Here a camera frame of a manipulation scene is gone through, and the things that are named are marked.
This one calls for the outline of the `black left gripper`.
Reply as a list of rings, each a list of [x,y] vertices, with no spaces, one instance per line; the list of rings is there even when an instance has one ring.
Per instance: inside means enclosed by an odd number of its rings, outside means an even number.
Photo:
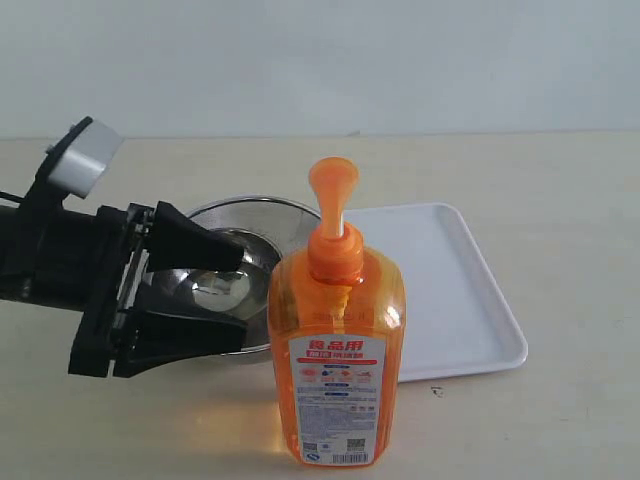
[[[172,204],[103,206],[94,215],[62,210],[46,227],[30,280],[29,301],[82,314],[69,354],[71,375],[105,378],[114,358],[110,339],[126,268],[141,248],[149,272],[172,269],[235,271],[242,246],[205,229]],[[169,363],[236,353],[247,322],[233,316],[161,301],[124,312],[112,375],[131,378]]]

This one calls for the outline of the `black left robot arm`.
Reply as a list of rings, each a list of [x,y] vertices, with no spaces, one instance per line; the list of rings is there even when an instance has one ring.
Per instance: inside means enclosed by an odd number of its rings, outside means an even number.
[[[68,371],[131,378],[185,359],[236,353],[247,323],[178,300],[143,280],[168,270],[233,272],[243,247],[173,205],[102,206],[93,215],[60,200],[1,209],[1,297],[79,311]]]

